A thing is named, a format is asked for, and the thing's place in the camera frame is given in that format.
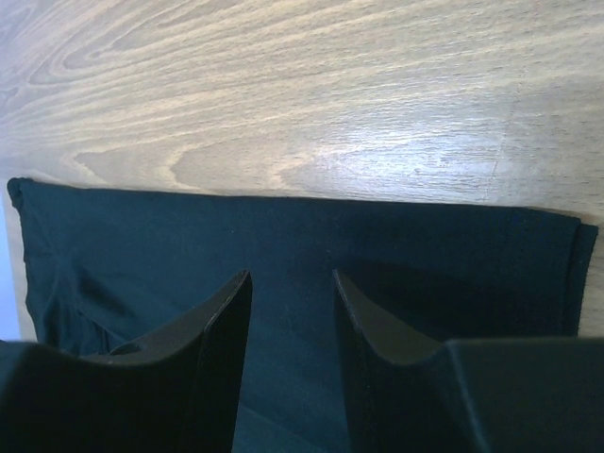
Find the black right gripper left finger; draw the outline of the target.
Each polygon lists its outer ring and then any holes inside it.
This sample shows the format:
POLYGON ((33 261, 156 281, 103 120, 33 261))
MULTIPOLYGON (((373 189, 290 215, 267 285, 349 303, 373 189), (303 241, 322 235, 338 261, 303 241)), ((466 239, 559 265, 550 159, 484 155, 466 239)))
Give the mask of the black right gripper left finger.
POLYGON ((252 288, 242 271, 201 305, 107 355, 2 343, 2 450, 230 451, 252 288))

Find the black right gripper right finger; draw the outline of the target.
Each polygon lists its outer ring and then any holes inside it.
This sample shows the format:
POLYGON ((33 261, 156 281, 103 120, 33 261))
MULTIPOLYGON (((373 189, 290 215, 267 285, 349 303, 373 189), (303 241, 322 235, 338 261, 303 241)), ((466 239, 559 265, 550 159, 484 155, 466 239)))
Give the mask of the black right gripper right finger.
POLYGON ((437 341, 334 276, 355 452, 599 452, 599 338, 437 341))

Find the black t shirt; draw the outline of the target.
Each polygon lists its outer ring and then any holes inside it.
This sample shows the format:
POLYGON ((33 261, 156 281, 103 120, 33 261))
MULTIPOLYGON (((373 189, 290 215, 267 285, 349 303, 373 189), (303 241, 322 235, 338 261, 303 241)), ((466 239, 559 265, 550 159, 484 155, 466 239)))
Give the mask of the black t shirt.
POLYGON ((228 452, 355 452, 334 318, 342 273, 454 339, 580 338, 598 230, 521 208, 78 189, 8 182, 32 343, 107 355, 235 275, 252 302, 228 452))

